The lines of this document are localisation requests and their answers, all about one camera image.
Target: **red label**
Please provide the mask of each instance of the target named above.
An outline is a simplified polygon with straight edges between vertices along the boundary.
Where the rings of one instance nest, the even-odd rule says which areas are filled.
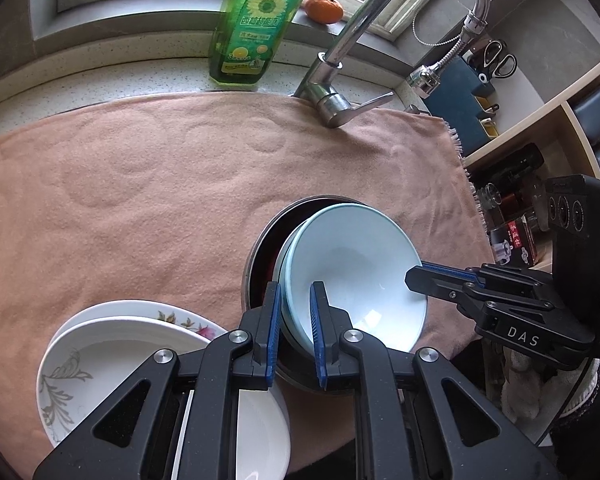
[[[518,233],[518,227],[515,222],[509,222],[509,234],[511,235],[511,241],[516,249],[522,247],[522,241],[520,240],[520,234]]]

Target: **bottle label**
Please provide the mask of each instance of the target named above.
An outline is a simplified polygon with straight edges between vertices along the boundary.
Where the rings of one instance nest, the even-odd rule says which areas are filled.
[[[273,56],[287,12],[297,0],[246,0],[224,56],[225,74],[256,75]]]

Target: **camera lens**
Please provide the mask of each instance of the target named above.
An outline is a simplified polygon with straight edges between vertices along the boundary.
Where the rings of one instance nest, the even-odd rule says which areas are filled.
[[[573,203],[573,227],[576,231],[582,231],[584,225],[584,213],[582,211],[582,204],[579,200]]]
[[[555,220],[555,200],[554,197],[549,199],[549,216],[551,220]]]
[[[563,196],[558,200],[558,220],[560,221],[560,225],[565,229],[569,225],[569,204],[567,204],[567,199]]]

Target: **hand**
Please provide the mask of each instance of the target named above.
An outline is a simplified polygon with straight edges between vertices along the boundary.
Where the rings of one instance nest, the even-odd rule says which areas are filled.
[[[543,380],[548,367],[518,352],[504,349],[505,383],[502,387],[502,411],[519,430],[535,442],[562,406],[587,363],[577,370],[558,370],[549,380]],[[561,416],[567,416],[582,406],[596,389],[600,360],[595,359],[578,390]]]

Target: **screw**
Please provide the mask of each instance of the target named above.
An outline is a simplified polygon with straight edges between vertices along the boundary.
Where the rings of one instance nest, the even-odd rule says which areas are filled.
[[[234,330],[229,334],[229,341],[232,343],[244,343],[248,338],[249,334],[244,330]]]
[[[362,341],[364,334],[360,332],[360,330],[347,330],[344,333],[344,339],[349,341],[350,343],[357,343],[358,341]]]
[[[162,350],[158,350],[154,354],[154,361],[161,365],[168,363],[172,359],[173,359],[173,352],[166,348],[162,349]]]
[[[438,360],[438,357],[440,357],[437,350],[428,347],[418,350],[418,355],[420,356],[420,359],[427,363],[434,363]]]

